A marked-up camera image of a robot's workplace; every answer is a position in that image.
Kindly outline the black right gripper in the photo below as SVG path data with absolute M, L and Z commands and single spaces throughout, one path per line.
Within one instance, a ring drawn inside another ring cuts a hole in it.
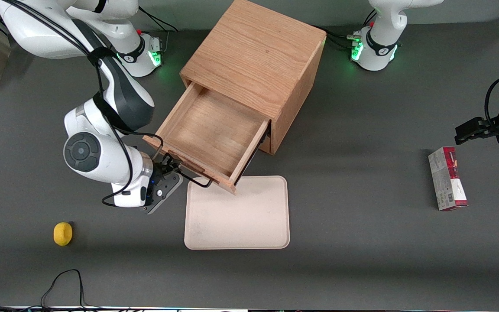
M 177 172 L 183 173 L 181 163 L 170 153 L 163 156 L 162 165 L 154 163 L 147 186 L 147 205 L 160 205 L 172 195 L 177 188 Z

